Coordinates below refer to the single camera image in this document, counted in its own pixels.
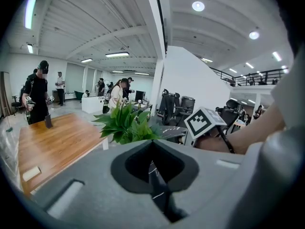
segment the man in black shirt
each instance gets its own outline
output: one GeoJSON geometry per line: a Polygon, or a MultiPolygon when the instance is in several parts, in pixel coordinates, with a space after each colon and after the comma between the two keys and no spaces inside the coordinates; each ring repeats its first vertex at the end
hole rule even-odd
{"type": "Polygon", "coordinates": [[[133,79],[131,77],[128,78],[128,83],[126,88],[123,89],[123,98],[127,98],[129,100],[129,94],[134,93],[134,90],[130,90],[130,83],[133,82],[133,79]]]}
{"type": "Polygon", "coordinates": [[[104,96],[104,91],[105,91],[104,79],[100,78],[100,81],[99,81],[99,92],[98,92],[97,96],[98,97],[104,96]]]}
{"type": "Polygon", "coordinates": [[[46,80],[48,68],[48,62],[45,60],[41,61],[41,63],[38,65],[36,74],[29,75],[29,78],[24,86],[22,102],[30,112],[31,124],[43,121],[45,116],[48,115],[48,107],[46,103],[46,100],[49,98],[47,93],[48,82],[46,80]],[[27,96],[29,96],[32,101],[35,102],[34,107],[27,105],[25,100],[25,97],[27,96]]]}

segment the round ceiling light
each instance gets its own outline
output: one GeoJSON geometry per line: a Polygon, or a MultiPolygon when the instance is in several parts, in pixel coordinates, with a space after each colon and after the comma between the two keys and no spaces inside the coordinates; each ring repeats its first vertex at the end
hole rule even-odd
{"type": "Polygon", "coordinates": [[[257,31],[253,31],[249,34],[249,37],[252,39],[252,40],[256,40],[257,38],[259,38],[259,33],[257,31]]]}
{"type": "Polygon", "coordinates": [[[195,11],[200,12],[200,11],[204,10],[204,4],[202,2],[193,2],[192,8],[195,11]]]}

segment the woman in white coat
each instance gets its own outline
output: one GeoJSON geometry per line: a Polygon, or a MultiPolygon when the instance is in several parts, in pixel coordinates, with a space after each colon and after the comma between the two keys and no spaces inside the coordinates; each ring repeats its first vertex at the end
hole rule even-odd
{"type": "Polygon", "coordinates": [[[119,103],[119,105],[123,104],[123,88],[127,86],[127,83],[127,78],[123,78],[121,80],[118,80],[116,85],[114,85],[109,99],[110,111],[112,110],[112,108],[116,107],[117,103],[119,103]]]}

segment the green plant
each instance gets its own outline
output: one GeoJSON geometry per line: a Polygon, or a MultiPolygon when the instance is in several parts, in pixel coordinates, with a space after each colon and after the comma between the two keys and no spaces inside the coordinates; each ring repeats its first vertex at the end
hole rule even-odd
{"type": "Polygon", "coordinates": [[[159,125],[148,126],[147,115],[150,112],[132,113],[132,105],[129,103],[124,108],[116,106],[111,114],[95,115],[94,122],[104,123],[101,137],[113,134],[112,141],[120,144],[136,142],[140,140],[160,139],[161,131],[159,125]]]}

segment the floor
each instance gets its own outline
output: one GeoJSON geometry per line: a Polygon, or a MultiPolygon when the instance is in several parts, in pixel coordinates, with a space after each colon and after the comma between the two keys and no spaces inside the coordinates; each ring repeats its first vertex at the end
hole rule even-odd
{"type": "MultiPolygon", "coordinates": [[[[58,117],[61,115],[66,115],[70,113],[75,113],[80,118],[87,120],[92,125],[100,125],[99,123],[94,123],[95,120],[93,115],[100,115],[102,111],[88,114],[81,110],[81,103],[79,100],[67,100],[64,106],[59,106],[57,103],[51,104],[49,106],[49,113],[51,118],[58,117]]],[[[16,113],[15,116],[11,115],[1,120],[0,122],[0,157],[4,162],[2,169],[5,170],[6,174],[10,180],[17,186],[20,187],[20,176],[18,170],[18,141],[20,129],[27,126],[26,116],[24,113],[16,113]]],[[[109,148],[117,146],[119,144],[112,142],[109,143],[109,148]]]]}

